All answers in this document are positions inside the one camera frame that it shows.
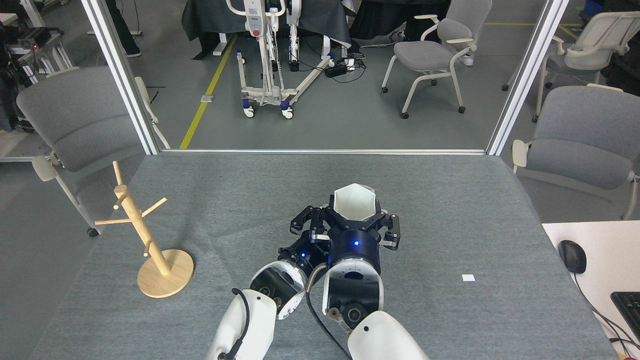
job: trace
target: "mouse cable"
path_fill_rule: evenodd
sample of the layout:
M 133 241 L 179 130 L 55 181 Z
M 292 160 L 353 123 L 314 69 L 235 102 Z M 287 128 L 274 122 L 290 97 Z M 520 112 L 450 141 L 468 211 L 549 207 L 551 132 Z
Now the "mouse cable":
M 640 349 L 640 345 L 638 345 L 637 343 L 632 341 L 633 338 L 629 335 L 629 333 L 625 329 L 620 327 L 620 325 L 614 323 L 608 317 L 604 316 L 601 312 L 598 311 L 598 309 L 595 308 L 595 306 L 593 306 L 593 304 L 589 301 L 589 299 L 587 299 L 587 296 L 584 294 L 584 292 L 582 291 L 582 288 L 580 287 L 580 284 L 578 283 L 578 277 L 576 276 L 575 272 L 573 273 L 573 279 L 575 280 L 575 284 L 578 286 L 578 290 L 580 290 L 580 294 L 582 295 L 582 297 L 584 297 L 584 300 L 587 301 L 587 303 L 589 304 L 589 307 L 591 308 L 591 310 L 593 310 L 594 313 L 596 313 L 600 318 L 602 318 L 602 320 L 605 321 L 605 323 L 607 323 L 607 325 L 611 328 L 611 330 L 613 330 L 613 333 L 615 333 L 616 336 L 621 339 L 620 335 L 618 334 L 616 329 L 613 327 L 613 325 L 615 325 L 615 327 L 619 328 L 622 331 L 622 333 L 628 338 L 628 340 L 626 340 L 626 342 L 628 342 L 628 343 L 632 344 L 633 346 L 635 346 L 636 348 Z M 629 354 L 629 352 L 627 350 L 627 347 L 625 346 L 625 342 L 624 341 L 620 341 L 620 344 L 622 345 L 622 349 L 625 351 L 626 355 L 630 357 L 630 354 Z

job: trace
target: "black mouse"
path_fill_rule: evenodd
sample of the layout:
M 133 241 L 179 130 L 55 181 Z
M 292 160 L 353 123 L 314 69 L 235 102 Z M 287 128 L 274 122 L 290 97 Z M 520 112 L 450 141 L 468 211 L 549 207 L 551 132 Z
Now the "black mouse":
M 566 269 L 576 274 L 587 270 L 587 255 L 580 245 L 571 240 L 563 240 L 558 244 L 558 253 Z

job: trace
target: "gray table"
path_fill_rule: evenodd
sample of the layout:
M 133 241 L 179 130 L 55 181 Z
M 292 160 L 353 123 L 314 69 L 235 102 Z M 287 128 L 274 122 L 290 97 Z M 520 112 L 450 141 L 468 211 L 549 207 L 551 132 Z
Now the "gray table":
M 162 249 L 193 255 L 191 282 L 144 296 L 142 244 L 130 225 L 111 225 L 32 359 L 203 358 L 231 287 L 296 239 L 288 224 L 304 206 L 354 182 L 400 216 L 399 250 L 381 249 L 385 310 L 432 360 L 617 359 L 499 157 L 193 153 L 147 157 L 131 183 L 141 208 L 169 198 L 147 221 Z M 300 306 L 276 324 L 266 359 L 340 354 Z

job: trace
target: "wooden stand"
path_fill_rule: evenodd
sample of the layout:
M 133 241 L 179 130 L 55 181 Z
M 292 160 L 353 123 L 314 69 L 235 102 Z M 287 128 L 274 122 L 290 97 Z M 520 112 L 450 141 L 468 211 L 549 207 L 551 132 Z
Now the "wooden stand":
M 129 218 L 115 220 L 99 220 L 96 225 L 106 224 L 122 224 L 130 222 L 138 232 L 138 236 L 145 244 L 143 255 L 149 256 L 148 259 L 138 272 L 138 287 L 149 297 L 161 298 L 169 297 L 182 290 L 193 275 L 193 259 L 183 250 L 170 249 L 160 251 L 156 244 L 156 240 L 149 231 L 144 217 L 149 215 L 153 210 L 164 204 L 166 197 L 160 199 L 145 211 L 141 211 L 136 205 L 129 193 L 127 185 L 122 184 L 122 176 L 120 175 L 120 167 L 118 162 L 113 162 L 113 170 L 116 173 L 118 186 L 113 189 L 118 200 L 113 209 L 117 210 L 122 206 Z

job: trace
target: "round wooden base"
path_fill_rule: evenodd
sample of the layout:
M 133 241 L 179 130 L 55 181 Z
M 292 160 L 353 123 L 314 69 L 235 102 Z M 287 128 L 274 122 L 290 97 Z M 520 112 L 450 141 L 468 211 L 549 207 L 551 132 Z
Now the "round wooden base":
M 149 297 L 169 297 L 182 290 L 193 275 L 193 259 L 183 250 L 162 251 L 166 264 L 171 269 L 168 275 L 160 274 L 153 259 L 148 259 L 138 272 L 138 286 Z

